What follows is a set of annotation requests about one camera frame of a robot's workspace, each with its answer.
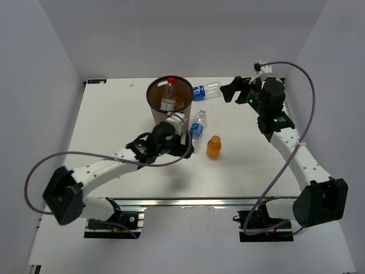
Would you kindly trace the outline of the red label water bottle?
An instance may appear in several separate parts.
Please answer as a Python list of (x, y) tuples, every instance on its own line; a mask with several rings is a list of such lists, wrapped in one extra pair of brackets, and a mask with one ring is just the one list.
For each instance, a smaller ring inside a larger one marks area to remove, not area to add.
[(160, 110), (162, 111), (173, 111), (175, 109), (175, 104), (176, 104), (176, 90), (174, 86), (175, 81), (176, 79), (173, 77), (169, 77), (167, 80), (167, 84), (164, 87), (160, 102)]

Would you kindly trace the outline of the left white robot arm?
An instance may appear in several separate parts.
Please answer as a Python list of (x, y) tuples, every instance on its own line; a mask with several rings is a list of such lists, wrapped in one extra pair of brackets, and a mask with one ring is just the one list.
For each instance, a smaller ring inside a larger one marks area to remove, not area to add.
[(60, 225), (82, 217), (116, 227), (122, 222), (120, 206), (111, 198), (89, 194), (115, 178), (151, 166), (161, 155), (189, 158), (194, 151), (192, 137), (187, 135), (184, 142), (181, 138), (180, 126), (161, 122), (152, 132), (139, 135), (109, 158), (73, 170), (59, 167), (43, 193), (43, 200)]

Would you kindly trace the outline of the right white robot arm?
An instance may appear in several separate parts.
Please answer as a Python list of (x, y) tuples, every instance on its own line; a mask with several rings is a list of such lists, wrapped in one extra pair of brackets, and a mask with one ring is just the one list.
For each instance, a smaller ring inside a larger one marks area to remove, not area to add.
[(269, 77), (265, 81), (237, 76), (220, 88), (225, 102), (239, 92), (237, 104), (248, 104), (257, 114), (260, 132), (282, 155), (294, 174), (301, 193), (296, 199), (279, 198), (262, 202), (254, 212), (260, 225), (269, 228), (283, 220), (295, 220), (303, 228), (340, 220), (344, 214), (348, 185), (333, 178), (312, 156), (293, 121), (284, 112), (284, 84)]

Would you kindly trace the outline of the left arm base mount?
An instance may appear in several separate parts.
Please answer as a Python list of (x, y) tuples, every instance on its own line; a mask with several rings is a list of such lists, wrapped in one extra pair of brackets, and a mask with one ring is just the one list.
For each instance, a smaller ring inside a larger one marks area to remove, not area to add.
[(135, 239), (142, 232), (144, 209), (120, 206), (111, 198), (89, 198), (81, 217), (87, 219), (85, 239)]

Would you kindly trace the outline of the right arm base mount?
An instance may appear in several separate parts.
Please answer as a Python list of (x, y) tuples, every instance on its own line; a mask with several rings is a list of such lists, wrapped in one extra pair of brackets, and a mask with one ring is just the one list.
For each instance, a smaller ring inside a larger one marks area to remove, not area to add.
[(238, 231), (241, 243), (274, 243), (274, 242), (293, 242), (294, 236), (291, 223), (286, 221), (280, 227), (269, 229), (272, 226), (284, 222), (283, 219), (273, 219), (269, 217), (267, 209), (259, 205), (249, 219), (246, 230), (247, 232), (257, 232), (265, 230), (264, 233), (257, 235), (247, 235), (244, 232), (244, 223), (249, 216), (251, 208), (256, 202), (254, 199), (234, 199), (237, 206), (237, 213), (232, 220), (238, 224)]

